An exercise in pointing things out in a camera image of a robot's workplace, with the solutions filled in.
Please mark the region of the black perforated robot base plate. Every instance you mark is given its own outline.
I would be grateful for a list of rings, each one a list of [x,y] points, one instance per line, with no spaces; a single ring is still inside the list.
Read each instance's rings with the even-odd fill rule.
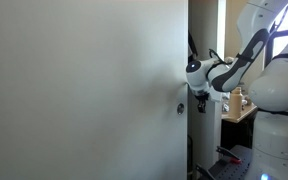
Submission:
[[[251,149],[235,145],[230,151],[242,160],[240,164],[231,163],[229,157],[216,151],[221,158],[211,168],[204,169],[199,164],[195,165],[200,174],[197,180],[244,180],[251,162]]]

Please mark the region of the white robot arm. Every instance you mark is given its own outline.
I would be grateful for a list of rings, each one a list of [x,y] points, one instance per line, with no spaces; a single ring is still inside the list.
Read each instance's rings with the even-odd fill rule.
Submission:
[[[241,50],[230,64],[222,59],[193,60],[186,67],[191,92],[204,102],[230,92],[267,44],[273,21],[288,0],[249,0],[237,28]],[[288,44],[249,87],[259,108],[254,121],[252,159],[245,180],[288,180]]]

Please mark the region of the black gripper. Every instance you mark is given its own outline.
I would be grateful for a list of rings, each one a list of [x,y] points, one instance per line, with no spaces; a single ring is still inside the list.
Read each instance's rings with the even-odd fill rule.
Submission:
[[[196,99],[198,100],[198,111],[200,113],[206,112],[206,101],[208,100],[209,95],[204,94],[201,96],[196,96]]]

